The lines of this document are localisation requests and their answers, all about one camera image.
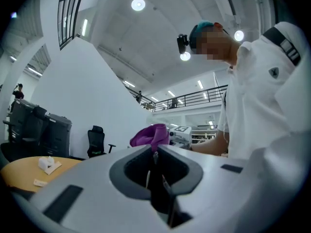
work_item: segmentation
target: round ceiling light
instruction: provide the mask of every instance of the round ceiling light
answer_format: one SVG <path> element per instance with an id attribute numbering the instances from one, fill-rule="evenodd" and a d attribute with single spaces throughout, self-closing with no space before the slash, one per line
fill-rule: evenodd
<path id="1" fill-rule="evenodd" d="M 146 6 L 146 3 L 144 0 L 133 0 L 132 1 L 132 8 L 136 11 L 141 11 Z"/>
<path id="2" fill-rule="evenodd" d="M 237 40 L 237 41 L 242 41 L 243 38 L 244 38 L 244 33 L 241 31 L 241 30 L 238 30 L 234 33 L 234 38 Z"/>
<path id="3" fill-rule="evenodd" d="M 181 58 L 181 60 L 183 60 L 183 61 L 189 60 L 190 57 L 191 57 L 191 55 L 190 55 L 190 53 L 188 53 L 188 52 L 185 52 L 185 53 L 183 53 L 183 54 L 180 55 L 180 58 Z"/>

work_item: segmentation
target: label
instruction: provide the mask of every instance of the label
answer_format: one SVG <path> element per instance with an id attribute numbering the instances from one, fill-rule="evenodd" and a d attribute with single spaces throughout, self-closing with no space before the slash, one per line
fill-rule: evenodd
<path id="1" fill-rule="evenodd" d="M 35 181 L 34 181 L 34 185 L 36 185 L 36 186 L 44 187 L 44 186 L 47 185 L 47 184 L 48 184 L 47 182 L 45 182 L 45 181 L 40 181 L 40 180 L 37 180 L 37 179 L 35 179 Z"/>

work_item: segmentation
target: paper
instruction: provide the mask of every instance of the paper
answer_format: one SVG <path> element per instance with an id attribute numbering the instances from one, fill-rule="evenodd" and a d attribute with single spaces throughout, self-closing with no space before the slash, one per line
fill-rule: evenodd
<path id="1" fill-rule="evenodd" d="M 45 181 L 40 181 L 40 180 L 37 180 L 37 179 L 35 179 L 35 181 L 34 181 L 34 185 L 36 185 L 36 186 L 44 187 L 44 186 L 47 185 L 47 184 L 48 184 L 47 182 L 45 182 Z"/>
<path id="2" fill-rule="evenodd" d="M 39 166 L 41 169 L 46 170 L 46 169 L 49 167 L 48 159 L 45 158 L 45 157 L 39 158 L 38 166 Z"/>
<path id="3" fill-rule="evenodd" d="M 48 157 L 48 163 L 49 163 L 49 164 L 48 164 L 49 166 L 52 166 L 52 165 L 54 165 L 54 163 L 55 163 L 55 162 L 54 162 L 54 159 L 53 159 L 52 157 L 50 157 L 50 156 Z"/>
<path id="4" fill-rule="evenodd" d="M 58 169 L 62 164 L 58 161 L 54 165 L 50 166 L 48 169 L 46 169 L 44 172 L 48 175 L 53 173 L 56 169 Z"/>

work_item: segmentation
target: office chair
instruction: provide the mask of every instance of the office chair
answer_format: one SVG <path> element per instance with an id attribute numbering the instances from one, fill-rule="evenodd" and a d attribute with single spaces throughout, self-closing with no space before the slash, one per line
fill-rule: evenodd
<path id="1" fill-rule="evenodd" d="M 88 141 L 89 141 L 89 148 L 87 154 L 89 158 L 106 154 L 104 152 L 104 130 L 102 127 L 93 126 L 92 130 L 87 131 Z M 109 153 L 111 152 L 112 147 L 115 145 L 109 144 L 110 149 Z"/>
<path id="2" fill-rule="evenodd" d="M 39 141 L 48 125 L 45 113 L 45 109 L 39 106 L 35 107 L 25 119 L 19 137 L 13 133 L 16 124 L 3 121 L 4 124 L 9 126 L 9 142 L 1 144 L 0 148 L 9 162 L 42 155 Z"/>

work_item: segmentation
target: purple cloth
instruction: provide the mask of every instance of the purple cloth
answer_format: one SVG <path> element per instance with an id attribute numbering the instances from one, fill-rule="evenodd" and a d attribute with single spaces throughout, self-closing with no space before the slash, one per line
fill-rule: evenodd
<path id="1" fill-rule="evenodd" d="M 139 131 L 131 140 L 132 147 L 151 144 L 152 151 L 157 150 L 158 144 L 169 144 L 169 132 L 165 124 L 155 124 Z"/>

